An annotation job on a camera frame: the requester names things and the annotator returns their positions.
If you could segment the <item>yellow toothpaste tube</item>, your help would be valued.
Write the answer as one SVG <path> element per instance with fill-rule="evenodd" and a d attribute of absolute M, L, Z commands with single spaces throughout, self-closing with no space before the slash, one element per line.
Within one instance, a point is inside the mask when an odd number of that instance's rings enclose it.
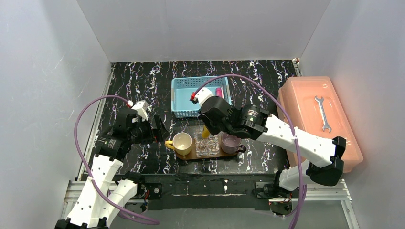
<path fill-rule="evenodd" d="M 207 139 L 210 137 L 210 131 L 208 130 L 207 126 L 204 126 L 201 136 L 203 139 Z"/>

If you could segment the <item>yellow mug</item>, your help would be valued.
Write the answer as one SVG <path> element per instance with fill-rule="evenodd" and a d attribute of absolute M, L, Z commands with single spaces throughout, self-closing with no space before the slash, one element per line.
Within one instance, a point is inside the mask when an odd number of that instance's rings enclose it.
<path fill-rule="evenodd" d="M 165 146 L 185 156 L 192 150 L 192 137 L 188 133 L 177 133 L 172 140 L 165 142 Z"/>

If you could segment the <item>pink toothpaste tube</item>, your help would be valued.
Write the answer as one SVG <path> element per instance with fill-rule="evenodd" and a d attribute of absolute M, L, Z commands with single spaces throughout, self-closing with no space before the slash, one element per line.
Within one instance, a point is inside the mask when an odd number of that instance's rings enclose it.
<path fill-rule="evenodd" d="M 218 97 L 220 97 L 220 98 L 223 98 L 223 97 L 224 97 L 224 96 L 223 96 L 223 90 L 222 90 L 221 87 L 218 87 L 218 88 L 215 89 L 215 95 L 218 96 Z"/>

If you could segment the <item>purple mug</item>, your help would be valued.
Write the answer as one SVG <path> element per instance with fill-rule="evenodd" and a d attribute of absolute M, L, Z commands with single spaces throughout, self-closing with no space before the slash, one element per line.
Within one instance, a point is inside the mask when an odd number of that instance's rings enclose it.
<path fill-rule="evenodd" d="M 241 138 L 227 133 L 222 133 L 220 147 L 227 154 L 244 153 L 247 150 Z"/>

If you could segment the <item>clear textured acrylic holder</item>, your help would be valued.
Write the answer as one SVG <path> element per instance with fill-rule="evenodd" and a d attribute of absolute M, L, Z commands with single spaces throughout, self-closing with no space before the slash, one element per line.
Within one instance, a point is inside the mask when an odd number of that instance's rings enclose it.
<path fill-rule="evenodd" d="M 195 133 L 195 152 L 197 157 L 214 156 L 219 154 L 220 146 L 218 136 L 211 136 L 203 139 L 202 133 Z"/>

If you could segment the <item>oval wooden tray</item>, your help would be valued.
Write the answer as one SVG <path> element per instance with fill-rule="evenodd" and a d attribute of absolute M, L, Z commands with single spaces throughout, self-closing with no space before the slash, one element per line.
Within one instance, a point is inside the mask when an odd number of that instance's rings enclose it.
<path fill-rule="evenodd" d="M 239 154 L 239 151 L 235 151 L 232 154 L 227 153 L 223 151 L 221 148 L 220 144 L 217 143 L 217 150 L 205 150 L 201 151 L 196 147 L 196 143 L 192 143 L 191 151 L 187 155 L 181 155 L 177 151 L 175 152 L 175 155 L 178 159 L 184 160 L 184 161 L 192 161 L 192 160 L 200 160 L 200 159 L 211 159 L 211 158 L 223 158 L 223 157 L 231 157 Z"/>

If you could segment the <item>light blue plastic basket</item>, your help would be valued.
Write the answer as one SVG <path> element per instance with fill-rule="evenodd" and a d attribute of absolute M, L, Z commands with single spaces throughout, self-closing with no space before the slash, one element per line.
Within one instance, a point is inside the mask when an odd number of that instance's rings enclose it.
<path fill-rule="evenodd" d="M 176 118 L 194 118 L 198 115 L 200 109 L 198 104 L 190 101 L 191 94 L 195 92 L 202 84 L 212 79 L 212 76 L 201 77 L 183 77 L 174 78 L 171 81 L 171 111 Z M 216 79 L 205 86 L 213 95 L 216 95 L 216 89 L 222 89 L 224 99 L 232 104 L 227 78 Z"/>

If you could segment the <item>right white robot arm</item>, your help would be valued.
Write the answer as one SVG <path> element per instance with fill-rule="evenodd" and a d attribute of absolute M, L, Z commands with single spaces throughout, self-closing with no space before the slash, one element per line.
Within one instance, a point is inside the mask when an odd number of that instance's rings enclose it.
<path fill-rule="evenodd" d="M 300 185 L 334 186 L 339 182 L 346 148 L 343 137 L 322 138 L 298 127 L 292 128 L 264 109 L 254 105 L 236 108 L 219 96 L 195 97 L 192 102 L 199 104 L 197 117 L 211 135 L 222 132 L 241 139 L 271 143 L 305 158 L 297 166 L 278 171 L 274 189 L 294 191 Z"/>

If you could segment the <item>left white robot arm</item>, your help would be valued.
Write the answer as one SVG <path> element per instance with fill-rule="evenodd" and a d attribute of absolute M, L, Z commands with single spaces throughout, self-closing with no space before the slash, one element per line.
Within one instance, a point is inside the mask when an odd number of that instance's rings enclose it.
<path fill-rule="evenodd" d="M 125 204 L 142 191 L 144 176 L 127 172 L 113 192 L 109 188 L 133 144 L 163 142 L 169 137 L 160 115 L 154 115 L 154 121 L 156 128 L 152 128 L 141 108 L 119 110 L 111 134 L 104 133 L 98 140 L 98 152 L 77 202 L 65 219 L 57 221 L 55 228 L 107 229 L 119 213 L 125 212 L 125 217 L 130 218 Z"/>

